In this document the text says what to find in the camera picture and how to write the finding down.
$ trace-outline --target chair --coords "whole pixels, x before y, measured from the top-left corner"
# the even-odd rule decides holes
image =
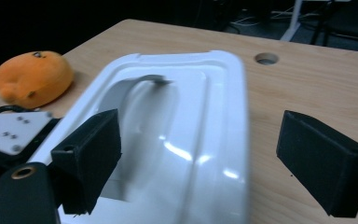
[[[323,46],[327,46],[330,35],[358,40],[358,0],[343,3],[341,7],[337,7],[336,0],[330,0],[310,41],[312,45],[315,45],[322,29]]]

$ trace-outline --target table top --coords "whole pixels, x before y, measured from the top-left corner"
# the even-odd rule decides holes
[[[75,81],[43,110],[64,116],[104,66],[124,55],[213,49],[236,54],[246,69],[252,223],[358,223],[358,216],[329,217],[276,156],[284,110],[315,117],[358,142],[356,51],[126,20],[64,55],[76,71]],[[263,52],[276,54],[279,61],[258,63],[255,56]]]

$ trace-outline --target dark floor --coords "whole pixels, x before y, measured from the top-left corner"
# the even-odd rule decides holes
[[[251,12],[243,10],[236,19],[225,29],[225,32],[264,37],[279,40],[290,23],[290,11],[276,11],[271,14],[269,21],[261,21],[253,16]],[[309,44],[317,24],[317,10],[303,12],[301,25],[296,31],[291,42]],[[320,34],[317,45],[322,45],[323,33]],[[349,49],[358,51],[358,41],[348,38],[331,36],[328,43],[329,48]]]

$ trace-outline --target bolt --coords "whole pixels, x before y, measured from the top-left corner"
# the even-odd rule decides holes
[[[14,145],[11,149],[17,152],[21,150],[21,147],[19,145]]]

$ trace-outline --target white plastic container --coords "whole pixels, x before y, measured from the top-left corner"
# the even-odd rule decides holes
[[[117,84],[146,75],[117,99]],[[247,223],[249,116],[244,67],[235,55],[132,54],[108,64],[31,161],[91,115],[117,106],[122,157],[91,215],[63,223]]]

